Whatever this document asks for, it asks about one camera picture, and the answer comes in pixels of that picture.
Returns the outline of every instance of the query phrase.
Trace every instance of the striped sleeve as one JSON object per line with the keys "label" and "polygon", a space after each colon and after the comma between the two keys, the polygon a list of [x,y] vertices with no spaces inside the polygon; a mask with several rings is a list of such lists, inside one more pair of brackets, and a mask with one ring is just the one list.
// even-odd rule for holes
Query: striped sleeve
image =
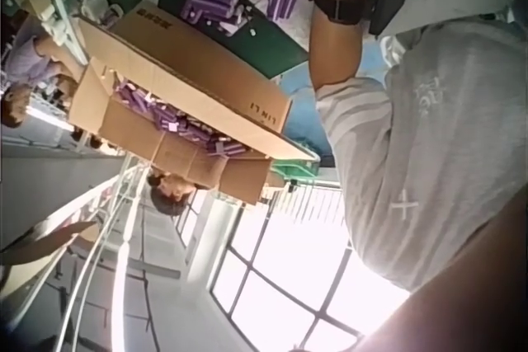
{"label": "striped sleeve", "polygon": [[387,92],[373,78],[355,77],[320,88],[316,100],[346,201],[374,204],[389,149],[392,104]]}

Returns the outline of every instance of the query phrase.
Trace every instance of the white cross print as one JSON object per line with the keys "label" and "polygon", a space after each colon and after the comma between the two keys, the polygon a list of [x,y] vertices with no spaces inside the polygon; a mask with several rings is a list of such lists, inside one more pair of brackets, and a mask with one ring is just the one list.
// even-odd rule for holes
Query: white cross print
{"label": "white cross print", "polygon": [[407,200],[407,190],[403,189],[402,194],[400,195],[401,202],[393,202],[390,205],[391,209],[401,209],[402,210],[402,220],[407,220],[407,209],[416,208],[418,202],[409,202]]}

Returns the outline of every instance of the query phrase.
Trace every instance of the dark hair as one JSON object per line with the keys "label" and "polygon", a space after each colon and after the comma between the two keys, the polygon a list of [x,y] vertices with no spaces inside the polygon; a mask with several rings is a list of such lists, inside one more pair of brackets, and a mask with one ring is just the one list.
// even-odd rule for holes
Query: dark hair
{"label": "dark hair", "polygon": [[150,189],[150,199],[154,208],[167,216],[180,216],[189,201],[189,196],[190,194],[183,195],[179,201],[176,201],[174,197],[167,197],[156,187]]}
{"label": "dark hair", "polygon": [[102,146],[102,141],[96,135],[92,135],[90,137],[89,145],[91,148],[98,149]]}
{"label": "dark hair", "polygon": [[0,122],[2,122],[2,125],[5,125],[6,127],[18,128],[21,126],[22,122],[12,116],[12,104],[6,99],[11,89],[13,89],[13,87],[9,87],[3,93],[2,99],[0,99]]}
{"label": "dark hair", "polygon": [[151,187],[158,187],[162,183],[163,175],[148,175],[147,183]]}
{"label": "dark hair", "polygon": [[84,131],[82,129],[75,127],[73,129],[73,132],[70,134],[70,136],[75,142],[78,142],[79,140],[81,140],[81,137],[83,136],[83,132]]}

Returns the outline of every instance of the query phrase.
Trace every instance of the black wristwatch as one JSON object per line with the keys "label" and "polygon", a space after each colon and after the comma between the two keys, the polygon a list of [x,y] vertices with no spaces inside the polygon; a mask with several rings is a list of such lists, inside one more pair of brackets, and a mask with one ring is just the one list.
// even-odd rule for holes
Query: black wristwatch
{"label": "black wristwatch", "polygon": [[309,0],[328,17],[341,25],[357,25],[363,17],[364,0]]}
{"label": "black wristwatch", "polygon": [[357,25],[369,21],[369,33],[380,35],[402,8],[405,0],[309,0],[336,24]]}

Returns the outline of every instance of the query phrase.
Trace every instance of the gray t-shirt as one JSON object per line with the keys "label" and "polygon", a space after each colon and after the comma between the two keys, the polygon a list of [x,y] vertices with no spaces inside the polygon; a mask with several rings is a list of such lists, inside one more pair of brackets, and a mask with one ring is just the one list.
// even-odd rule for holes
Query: gray t-shirt
{"label": "gray t-shirt", "polygon": [[48,56],[41,57],[35,51],[35,40],[46,35],[40,21],[29,16],[16,34],[13,48],[7,56],[5,72],[12,83],[36,86],[59,73],[59,67]]}
{"label": "gray t-shirt", "polygon": [[400,65],[317,92],[352,244],[413,291],[526,183],[526,37],[495,21],[419,32]]}

